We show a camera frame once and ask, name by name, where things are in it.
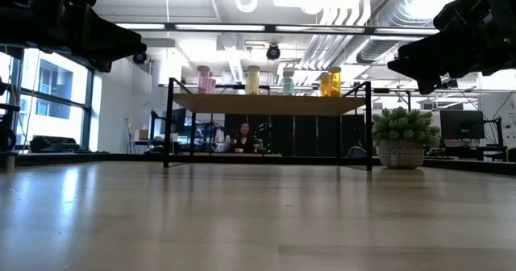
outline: woman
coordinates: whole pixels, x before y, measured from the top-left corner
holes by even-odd
[[[229,145],[230,153],[254,153],[255,149],[263,148],[263,140],[253,140],[251,136],[251,127],[248,123],[242,123],[240,129],[236,131]]]

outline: shelf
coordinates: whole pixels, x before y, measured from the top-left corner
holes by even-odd
[[[193,113],[337,116],[365,105],[365,98],[242,94],[174,94]]]

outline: computer monitor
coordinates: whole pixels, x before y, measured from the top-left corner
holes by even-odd
[[[480,110],[442,110],[443,139],[484,139],[484,114]]]
[[[167,116],[167,112],[163,112],[163,117]],[[172,110],[172,133],[182,133],[185,131],[185,118],[186,118],[186,109],[176,109]],[[161,120],[161,129],[160,133],[164,134],[166,126],[166,122],[164,119]]]

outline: black panel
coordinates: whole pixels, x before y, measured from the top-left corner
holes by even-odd
[[[296,116],[295,156],[317,156],[315,116]]]
[[[341,129],[343,156],[346,156],[349,148],[353,146],[365,148],[364,115],[343,115]]]
[[[265,123],[268,123],[267,115],[248,115],[248,123],[251,126],[252,130],[256,130],[260,126],[264,126]]]
[[[286,115],[271,116],[271,146],[274,153],[293,156],[293,117]]]
[[[224,117],[224,135],[231,136],[234,131],[237,131],[240,128],[242,123],[246,123],[247,121],[247,115],[226,114]]]
[[[320,157],[335,157],[337,147],[335,120],[336,117],[318,117],[318,156]]]
[[[251,126],[252,134],[256,134],[256,139],[262,139],[267,148],[270,144],[268,115],[248,115],[248,123]]]

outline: jar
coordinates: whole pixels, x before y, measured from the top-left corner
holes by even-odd
[[[330,96],[330,75],[328,73],[321,73],[319,78],[321,81],[321,97]]]
[[[293,71],[283,70],[283,95],[293,95]]]
[[[245,82],[246,94],[258,94],[260,85],[260,66],[248,66],[247,80]]]
[[[207,94],[207,86],[209,85],[210,80],[210,68],[205,65],[199,65],[197,67],[197,71],[197,93]]]
[[[207,83],[205,84],[206,93],[207,94],[215,94],[215,84],[217,83],[216,80],[213,78],[213,73],[210,72],[208,74],[210,78],[207,79]]]
[[[330,96],[340,97],[340,67],[330,69]]]

